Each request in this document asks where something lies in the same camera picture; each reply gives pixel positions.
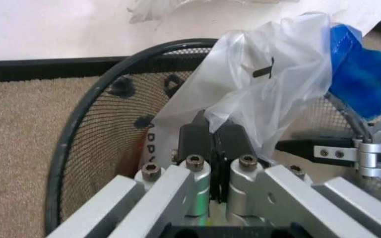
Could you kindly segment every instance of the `hex socket screw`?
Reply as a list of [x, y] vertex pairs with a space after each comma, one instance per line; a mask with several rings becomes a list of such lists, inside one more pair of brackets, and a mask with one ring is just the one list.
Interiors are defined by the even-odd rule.
[[254, 155], [244, 154], [241, 157], [239, 157], [239, 165], [241, 169], [245, 171], [255, 170], [257, 164], [258, 164], [258, 161]]
[[145, 181], [154, 182], [161, 176], [161, 167], [153, 162], [142, 166], [142, 177]]
[[186, 168], [193, 172], [201, 171], [204, 168], [204, 158], [196, 154], [188, 155], [186, 157]]

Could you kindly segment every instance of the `black plastic part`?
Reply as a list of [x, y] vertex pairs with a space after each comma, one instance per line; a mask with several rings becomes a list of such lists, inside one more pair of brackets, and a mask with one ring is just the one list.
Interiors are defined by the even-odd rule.
[[170, 226], [160, 238], [306, 238], [294, 228]]
[[284, 151], [314, 163], [353, 167], [354, 162], [314, 157], [314, 146], [331, 146], [351, 148], [353, 146], [350, 138], [314, 138], [282, 140], [276, 144], [276, 150]]
[[224, 123], [214, 134], [215, 154], [211, 162], [211, 198], [218, 202], [226, 202], [229, 191], [230, 164], [244, 154], [256, 157], [254, 149], [243, 126]]
[[[118, 77], [128, 73], [150, 70], [154, 70], [154, 72], [169, 71], [169, 69], [171, 70], [171, 65], [178, 64], [175, 59], [181, 56], [176, 54], [164, 57], [164, 53], [192, 48], [212, 48], [216, 41], [216, 39], [188, 39], [154, 46], [116, 64], [106, 71], [93, 85], [93, 87], [89, 89], [70, 115], [70, 118], [68, 119], [55, 148], [48, 175], [47, 196], [45, 202], [46, 235], [50, 234], [61, 223], [60, 204], [63, 186], [63, 171], [72, 142], [74, 140], [74, 135], [85, 117], [86, 112], [92, 106], [94, 101], [101, 95], [101, 93]], [[201, 58], [198, 60], [190, 59], [189, 64], [176, 65], [180, 67], [179, 69], [175, 68], [175, 70], [193, 71], [196, 66], [202, 62], [202, 54]]]
[[211, 136], [208, 121], [204, 117], [204, 111], [198, 112], [192, 123], [180, 127], [178, 160], [179, 163], [187, 156], [196, 154], [210, 162]]

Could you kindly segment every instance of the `plastic bag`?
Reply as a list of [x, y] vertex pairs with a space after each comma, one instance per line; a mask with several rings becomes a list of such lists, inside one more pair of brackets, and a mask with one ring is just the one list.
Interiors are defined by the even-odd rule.
[[[211, 0], [135, 0], [130, 11], [133, 13], [129, 23], [138, 23], [151, 20], [161, 20], [178, 7], [192, 1], [211, 1]], [[241, 3], [249, 2], [277, 2], [279, 0], [227, 0]]]
[[331, 72], [326, 14], [228, 32], [154, 118], [142, 162], [169, 166], [180, 126], [201, 109], [212, 132], [231, 119], [245, 127], [257, 155], [269, 157], [292, 119], [327, 92]]

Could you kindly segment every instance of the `blue cloth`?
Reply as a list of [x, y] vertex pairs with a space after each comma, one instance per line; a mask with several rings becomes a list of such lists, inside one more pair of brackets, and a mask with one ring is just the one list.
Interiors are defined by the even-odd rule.
[[381, 52], [364, 49], [361, 33], [346, 25], [331, 29], [329, 91], [364, 119], [381, 115]]

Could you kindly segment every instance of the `silver metal frame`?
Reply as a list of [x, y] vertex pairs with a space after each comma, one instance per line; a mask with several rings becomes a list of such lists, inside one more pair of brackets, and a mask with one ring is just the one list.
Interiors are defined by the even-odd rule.
[[381, 237], [381, 202], [343, 178], [313, 186], [353, 219]]
[[192, 172], [171, 165], [108, 237], [159, 237], [168, 224], [183, 223], [195, 192]]
[[47, 237], [107, 237], [144, 194], [142, 184], [116, 176]]

